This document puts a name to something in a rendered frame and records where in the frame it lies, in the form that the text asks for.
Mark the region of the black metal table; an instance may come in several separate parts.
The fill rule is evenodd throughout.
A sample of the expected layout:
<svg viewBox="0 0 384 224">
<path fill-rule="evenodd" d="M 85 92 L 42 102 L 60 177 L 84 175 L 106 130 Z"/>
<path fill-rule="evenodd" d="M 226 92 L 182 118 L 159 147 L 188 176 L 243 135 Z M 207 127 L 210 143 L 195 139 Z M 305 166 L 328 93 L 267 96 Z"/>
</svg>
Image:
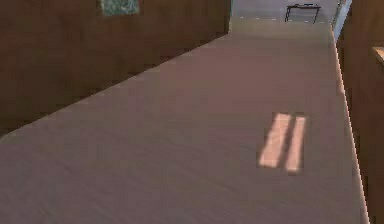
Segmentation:
<svg viewBox="0 0 384 224">
<path fill-rule="evenodd" d="M 289 16 L 290 16 L 290 13 L 291 13 L 292 9 L 315 10 L 316 13 L 315 13 L 315 16 L 314 16 L 314 19 L 313 19 L 313 22 L 312 22 L 313 24 L 315 24 L 315 22 L 317 20 L 317 17 L 318 17 L 318 14 L 319 14 L 319 11 L 321 9 L 321 6 L 318 5 L 318 4 L 312 4 L 312 3 L 288 5 L 286 7 L 286 13 L 285 13 L 284 22 L 288 22 L 289 21 Z"/>
</svg>

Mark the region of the green framed wall picture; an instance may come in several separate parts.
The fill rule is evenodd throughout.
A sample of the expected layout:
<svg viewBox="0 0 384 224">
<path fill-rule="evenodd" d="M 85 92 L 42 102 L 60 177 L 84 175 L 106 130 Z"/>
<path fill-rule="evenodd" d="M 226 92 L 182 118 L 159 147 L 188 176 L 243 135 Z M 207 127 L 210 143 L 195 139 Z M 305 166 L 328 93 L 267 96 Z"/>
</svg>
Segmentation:
<svg viewBox="0 0 384 224">
<path fill-rule="evenodd" d="M 100 0 L 105 16 L 137 14 L 140 8 L 139 0 Z"/>
</svg>

